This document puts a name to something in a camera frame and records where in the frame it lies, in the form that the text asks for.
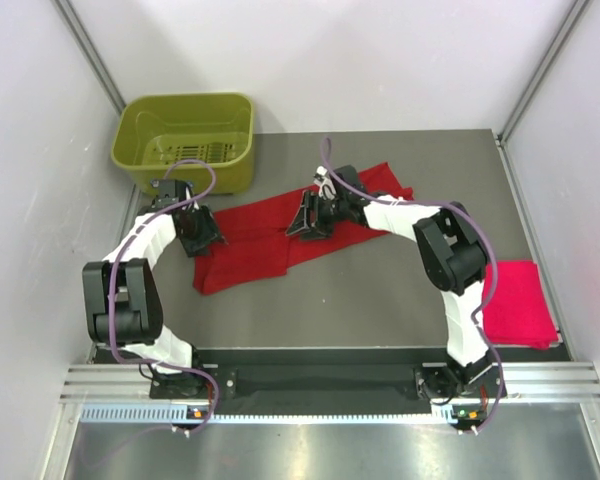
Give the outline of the red t shirt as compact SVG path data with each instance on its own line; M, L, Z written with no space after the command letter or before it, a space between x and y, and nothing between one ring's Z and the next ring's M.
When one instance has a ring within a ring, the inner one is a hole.
M344 221L328 239L303 241L287 236L302 193L296 189L216 212L214 218L226 241L213 244L207 255L195 259L194 289L211 295L239 284L284 276L290 267L382 235Z

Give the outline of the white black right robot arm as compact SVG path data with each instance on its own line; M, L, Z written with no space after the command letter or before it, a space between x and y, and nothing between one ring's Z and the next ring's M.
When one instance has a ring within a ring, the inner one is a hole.
M415 242L426 277L442 295L447 322L443 397L467 396L491 368L493 352L483 328L487 249L459 203L423 206L386 192L369 192L357 170L319 167L315 191L301 194L286 230L304 241L332 237L343 221Z

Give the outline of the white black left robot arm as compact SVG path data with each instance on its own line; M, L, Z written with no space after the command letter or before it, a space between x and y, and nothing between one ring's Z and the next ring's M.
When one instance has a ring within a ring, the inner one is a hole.
M157 195L141 209L116 249L82 270L87 330L114 358L136 363L149 374L157 398L215 394L196 348L165 325L153 270L167 247L178 241L189 258L206 256L223 243L212 211L194 200L185 181L155 182Z

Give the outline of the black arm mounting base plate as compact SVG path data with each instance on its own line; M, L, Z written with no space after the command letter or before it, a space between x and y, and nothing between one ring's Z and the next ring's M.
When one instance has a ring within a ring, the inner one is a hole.
M438 347L267 348L199 351L202 367L220 388L216 413L421 413L431 402L467 401L479 407L496 397L491 364L469 389L443 397L447 354Z

